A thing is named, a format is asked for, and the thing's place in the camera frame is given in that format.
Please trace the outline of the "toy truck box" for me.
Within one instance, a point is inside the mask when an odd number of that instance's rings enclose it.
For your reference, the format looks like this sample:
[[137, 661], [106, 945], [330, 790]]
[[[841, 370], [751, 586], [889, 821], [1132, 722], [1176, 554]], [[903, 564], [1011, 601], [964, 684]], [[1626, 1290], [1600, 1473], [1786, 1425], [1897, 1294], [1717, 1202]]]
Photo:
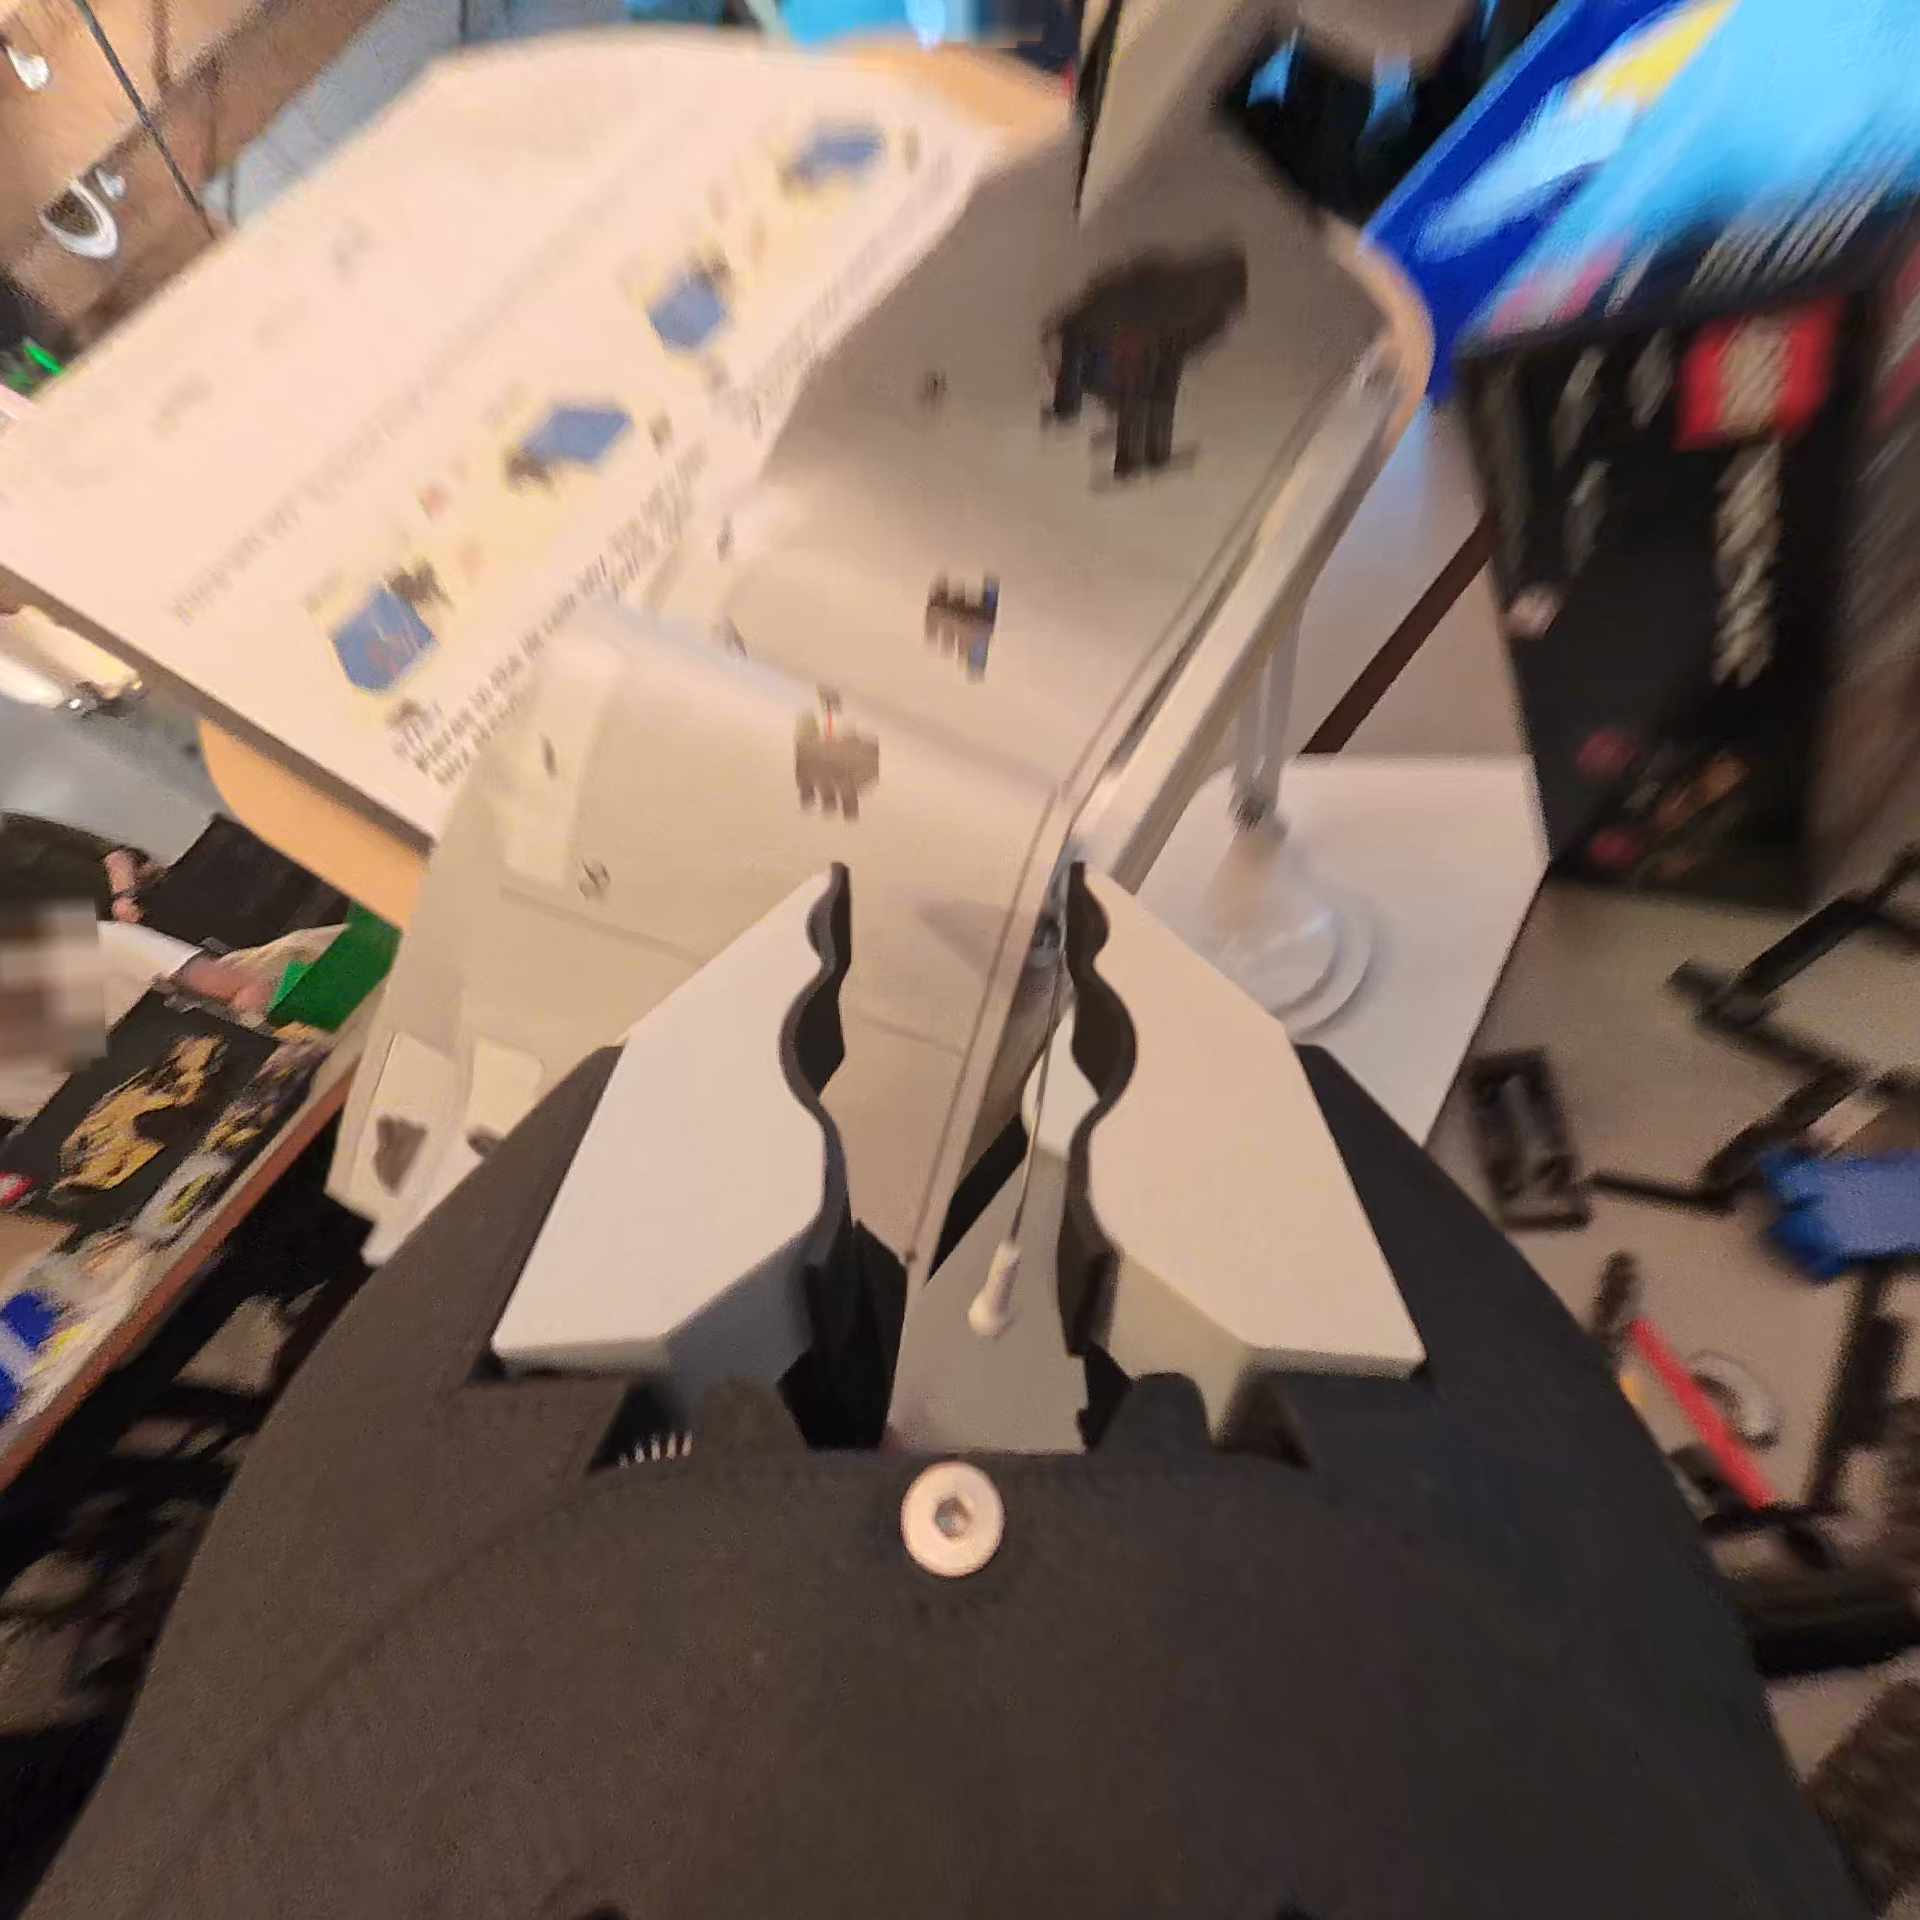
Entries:
[[1915, 771], [1919, 5], [1561, 5], [1369, 221], [1553, 868], [1813, 898]]

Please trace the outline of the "black curved panel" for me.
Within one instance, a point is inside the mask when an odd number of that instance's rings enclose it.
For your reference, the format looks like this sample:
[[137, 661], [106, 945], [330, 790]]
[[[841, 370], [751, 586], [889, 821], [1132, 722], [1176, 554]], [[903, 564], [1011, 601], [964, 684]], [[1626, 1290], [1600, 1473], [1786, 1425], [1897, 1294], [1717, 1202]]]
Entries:
[[1767, 1683], [1890, 1665], [1919, 1649], [1915, 1586], [1882, 1566], [1724, 1579]]

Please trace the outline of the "dark printed box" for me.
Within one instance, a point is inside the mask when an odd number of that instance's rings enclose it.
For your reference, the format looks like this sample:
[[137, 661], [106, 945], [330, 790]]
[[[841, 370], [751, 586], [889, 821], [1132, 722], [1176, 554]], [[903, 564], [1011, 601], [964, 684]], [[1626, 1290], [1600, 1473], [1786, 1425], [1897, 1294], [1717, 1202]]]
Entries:
[[208, 998], [146, 993], [5, 1140], [5, 1218], [61, 1234], [179, 1244], [293, 1121], [333, 1047]]

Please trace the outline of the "red axle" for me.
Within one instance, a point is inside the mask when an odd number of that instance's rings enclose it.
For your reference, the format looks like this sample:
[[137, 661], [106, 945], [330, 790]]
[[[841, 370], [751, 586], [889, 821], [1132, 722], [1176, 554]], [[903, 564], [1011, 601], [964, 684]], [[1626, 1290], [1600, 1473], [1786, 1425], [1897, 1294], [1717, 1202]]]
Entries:
[[1681, 1410], [1739, 1506], [1746, 1513], [1770, 1513], [1781, 1506], [1783, 1494], [1775, 1487], [1738, 1430], [1722, 1417], [1705, 1388], [1681, 1359], [1665, 1332], [1644, 1314], [1634, 1314], [1626, 1323], [1623, 1334], [1634, 1356], [1658, 1377], [1669, 1402]]

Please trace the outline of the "instruction booklet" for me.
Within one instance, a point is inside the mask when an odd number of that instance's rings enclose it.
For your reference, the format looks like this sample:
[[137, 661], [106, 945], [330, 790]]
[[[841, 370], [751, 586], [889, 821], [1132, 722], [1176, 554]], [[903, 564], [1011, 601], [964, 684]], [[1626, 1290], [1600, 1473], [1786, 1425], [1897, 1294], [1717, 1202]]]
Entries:
[[423, 837], [457, 1180], [851, 874], [853, 1212], [933, 1251], [1053, 874], [1147, 867], [1423, 380], [1204, 100], [744, 37], [447, 59], [5, 439], [5, 586]]

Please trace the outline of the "blue hinged fender panel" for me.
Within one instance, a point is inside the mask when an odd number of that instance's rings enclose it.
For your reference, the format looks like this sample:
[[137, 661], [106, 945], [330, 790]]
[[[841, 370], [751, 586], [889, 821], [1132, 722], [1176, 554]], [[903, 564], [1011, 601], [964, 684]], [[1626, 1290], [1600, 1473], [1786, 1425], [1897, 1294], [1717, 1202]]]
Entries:
[[1815, 1156], [1779, 1150], [1761, 1162], [1775, 1204], [1770, 1234], [1815, 1282], [1871, 1265], [1919, 1262], [1919, 1153]]

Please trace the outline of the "white rounded board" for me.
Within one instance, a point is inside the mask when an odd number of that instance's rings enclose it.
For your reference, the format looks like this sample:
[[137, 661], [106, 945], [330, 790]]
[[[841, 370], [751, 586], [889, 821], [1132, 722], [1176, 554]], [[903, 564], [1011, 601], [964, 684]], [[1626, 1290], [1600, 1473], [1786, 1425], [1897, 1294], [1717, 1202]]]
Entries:
[[[1529, 762], [1299, 757], [1282, 806], [1315, 868], [1362, 901], [1373, 929], [1352, 1009], [1328, 1030], [1291, 1037], [1332, 1053], [1425, 1143], [1545, 875]], [[1199, 908], [1231, 834], [1233, 775], [1218, 775], [1141, 887], [1143, 905], [1195, 950]]]

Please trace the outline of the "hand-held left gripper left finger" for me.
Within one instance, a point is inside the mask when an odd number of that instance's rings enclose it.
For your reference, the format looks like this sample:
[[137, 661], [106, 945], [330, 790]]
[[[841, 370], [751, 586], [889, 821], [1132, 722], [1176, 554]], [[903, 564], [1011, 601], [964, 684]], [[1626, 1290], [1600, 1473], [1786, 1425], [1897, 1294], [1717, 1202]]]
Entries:
[[771, 1385], [811, 1445], [877, 1445], [905, 1276], [853, 1214], [845, 867], [808, 878], [611, 1053], [489, 1342], [514, 1377], [618, 1377], [692, 1410]]

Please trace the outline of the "grey desk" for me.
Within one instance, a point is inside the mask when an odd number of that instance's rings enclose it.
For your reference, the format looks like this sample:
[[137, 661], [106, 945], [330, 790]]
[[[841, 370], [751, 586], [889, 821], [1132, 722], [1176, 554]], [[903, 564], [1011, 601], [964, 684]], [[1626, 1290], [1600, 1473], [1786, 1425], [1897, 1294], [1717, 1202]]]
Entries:
[[[1672, 993], [1684, 963], [1738, 972], [1789, 918], [1667, 897], [1544, 887], [1482, 1022], [1482, 1052], [1545, 1049], [1586, 1169], [1688, 1181], [1741, 1126], [1775, 1108], [1796, 1074], [1703, 1029]], [[1880, 1070], [1915, 1070], [1915, 955], [1848, 945], [1783, 995], [1783, 1025]], [[1456, 1087], [1429, 1148], [1485, 1209], [1465, 1095]], [[1771, 1484], [1801, 1497], [1815, 1473], [1851, 1282], [1811, 1282], [1767, 1236], [1763, 1201], [1707, 1217], [1617, 1193], [1591, 1201], [1580, 1233], [1520, 1233], [1525, 1260], [1585, 1317], [1607, 1258], [1639, 1262], [1645, 1309], [1676, 1353], [1739, 1362], [1779, 1404], [1779, 1445], [1761, 1454]], [[1853, 1548], [1880, 1523], [1875, 1457], [1842, 1481], [1839, 1533]], [[1770, 1687], [1793, 1769], [1805, 1779], [1851, 1732], [1880, 1692], [1915, 1675], [1897, 1665]]]

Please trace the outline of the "grey table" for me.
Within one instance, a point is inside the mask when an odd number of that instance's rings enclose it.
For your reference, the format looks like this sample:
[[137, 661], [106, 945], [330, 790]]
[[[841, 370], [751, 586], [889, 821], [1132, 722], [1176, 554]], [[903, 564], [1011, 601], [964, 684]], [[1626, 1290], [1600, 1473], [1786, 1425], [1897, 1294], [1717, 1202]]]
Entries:
[[1473, 454], [1423, 407], [1312, 590], [1288, 746], [1496, 757], [1520, 746]]

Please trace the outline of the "green sheet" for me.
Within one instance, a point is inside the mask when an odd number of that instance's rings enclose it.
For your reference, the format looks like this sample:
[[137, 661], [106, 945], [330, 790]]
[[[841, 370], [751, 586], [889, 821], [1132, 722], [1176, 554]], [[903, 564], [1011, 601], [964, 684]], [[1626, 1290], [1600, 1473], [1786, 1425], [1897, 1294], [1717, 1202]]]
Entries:
[[268, 1011], [277, 1029], [337, 1036], [394, 966], [400, 929], [354, 902], [344, 929], [312, 963], [293, 963]]

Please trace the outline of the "black rectangular frame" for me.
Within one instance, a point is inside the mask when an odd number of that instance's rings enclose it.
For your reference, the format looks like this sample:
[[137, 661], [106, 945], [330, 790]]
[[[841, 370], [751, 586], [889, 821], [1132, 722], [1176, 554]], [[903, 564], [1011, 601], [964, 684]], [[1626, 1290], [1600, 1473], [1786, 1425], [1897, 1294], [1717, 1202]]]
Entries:
[[1586, 1230], [1593, 1201], [1548, 1052], [1484, 1053], [1467, 1062], [1463, 1087], [1480, 1172], [1503, 1230]]

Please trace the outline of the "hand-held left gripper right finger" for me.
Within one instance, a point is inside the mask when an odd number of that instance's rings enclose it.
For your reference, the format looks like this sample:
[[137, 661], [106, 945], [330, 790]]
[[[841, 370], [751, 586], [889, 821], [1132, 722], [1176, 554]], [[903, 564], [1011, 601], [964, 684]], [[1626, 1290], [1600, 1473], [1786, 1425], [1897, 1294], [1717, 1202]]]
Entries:
[[1068, 875], [1064, 966], [1065, 1350], [1204, 1404], [1415, 1377], [1426, 1346], [1282, 1022], [1099, 871]]

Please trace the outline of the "heap of black beams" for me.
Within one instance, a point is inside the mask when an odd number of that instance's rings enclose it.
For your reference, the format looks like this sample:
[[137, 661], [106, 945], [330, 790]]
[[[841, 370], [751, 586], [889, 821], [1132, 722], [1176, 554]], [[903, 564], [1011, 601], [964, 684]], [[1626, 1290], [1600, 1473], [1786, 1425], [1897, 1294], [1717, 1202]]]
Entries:
[[1761, 1178], [1761, 1164], [1775, 1150], [1836, 1154], [1889, 1117], [1915, 1130], [1914, 1067], [1873, 1067], [1825, 1047], [1781, 1015], [1789, 986], [1848, 945], [1884, 945], [1908, 958], [1919, 954], [1915, 908], [1907, 902], [1915, 875], [1919, 849], [1907, 846], [1880, 878], [1827, 901], [1741, 970], [1684, 963], [1672, 974], [1672, 987], [1712, 1037], [1765, 1065], [1796, 1071], [1794, 1086], [1771, 1108], [1732, 1133], [1690, 1185], [1672, 1193], [1674, 1204], [1724, 1214]]

